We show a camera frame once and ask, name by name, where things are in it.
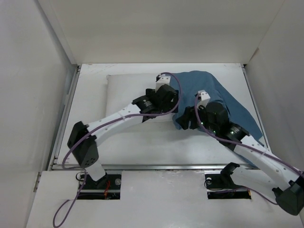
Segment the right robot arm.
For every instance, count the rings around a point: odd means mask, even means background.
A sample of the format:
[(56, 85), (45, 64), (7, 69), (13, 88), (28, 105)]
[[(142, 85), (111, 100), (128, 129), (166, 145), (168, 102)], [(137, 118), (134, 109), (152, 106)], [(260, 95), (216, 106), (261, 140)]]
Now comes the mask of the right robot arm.
[(222, 104), (209, 102), (186, 107), (176, 122), (182, 129), (203, 130), (220, 144), (244, 157), (261, 171), (256, 175), (229, 163), (220, 173), (221, 184), (228, 189), (252, 188), (274, 199), (277, 205), (291, 215), (298, 215), (304, 208), (304, 173), (274, 156), (240, 125), (230, 121)]

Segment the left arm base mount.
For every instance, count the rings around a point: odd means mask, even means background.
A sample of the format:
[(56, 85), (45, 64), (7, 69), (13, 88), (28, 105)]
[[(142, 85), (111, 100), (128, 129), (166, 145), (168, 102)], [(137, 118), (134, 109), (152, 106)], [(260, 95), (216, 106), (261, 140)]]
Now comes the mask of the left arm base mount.
[(100, 183), (94, 181), (89, 175), (82, 187), (78, 200), (119, 200), (121, 197), (121, 174), (108, 174)]

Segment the white pillow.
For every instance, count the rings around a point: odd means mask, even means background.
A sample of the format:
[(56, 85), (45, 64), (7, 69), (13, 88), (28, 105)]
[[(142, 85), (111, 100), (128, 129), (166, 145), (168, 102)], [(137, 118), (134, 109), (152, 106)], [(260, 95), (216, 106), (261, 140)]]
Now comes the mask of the white pillow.
[(107, 75), (105, 115), (110, 116), (156, 87), (157, 74)]

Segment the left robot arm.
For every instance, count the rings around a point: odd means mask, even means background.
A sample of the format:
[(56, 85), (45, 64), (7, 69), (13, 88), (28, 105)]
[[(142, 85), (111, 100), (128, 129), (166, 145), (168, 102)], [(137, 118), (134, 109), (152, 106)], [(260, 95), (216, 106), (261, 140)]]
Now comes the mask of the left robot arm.
[(99, 189), (108, 180), (98, 153), (98, 147), (106, 139), (149, 119), (177, 112), (178, 102), (179, 91), (162, 85), (157, 90), (147, 89), (145, 95), (104, 119), (89, 124), (82, 121), (74, 124), (67, 146), (79, 166), (88, 173), (90, 183)]

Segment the blue pillowcase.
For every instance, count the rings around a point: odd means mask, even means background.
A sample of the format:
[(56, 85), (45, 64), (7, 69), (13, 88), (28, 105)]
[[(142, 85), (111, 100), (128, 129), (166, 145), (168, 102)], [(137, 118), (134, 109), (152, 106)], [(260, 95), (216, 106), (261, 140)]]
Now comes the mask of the blue pillowcase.
[(195, 94), (199, 90), (204, 90), (209, 94), (211, 102), (221, 103), (229, 110), (230, 121), (242, 126), (256, 140), (260, 140), (263, 136), (250, 112), (211, 73), (206, 71), (190, 71), (175, 73), (174, 75), (178, 78), (179, 83), (175, 79), (171, 79), (170, 86), (174, 89), (179, 89), (179, 86), (182, 88), (182, 98), (179, 103), (178, 112), (172, 117), (176, 129), (181, 129), (181, 126), (176, 122), (176, 118), (184, 113), (186, 107), (194, 106)]

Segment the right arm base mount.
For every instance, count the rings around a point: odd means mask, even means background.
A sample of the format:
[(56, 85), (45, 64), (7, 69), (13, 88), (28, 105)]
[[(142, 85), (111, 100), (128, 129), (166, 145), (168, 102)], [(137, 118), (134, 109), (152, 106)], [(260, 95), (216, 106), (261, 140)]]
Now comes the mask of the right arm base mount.
[(205, 174), (204, 186), (207, 189), (209, 200), (251, 199), (251, 193), (248, 189), (233, 183), (225, 183), (220, 173)]

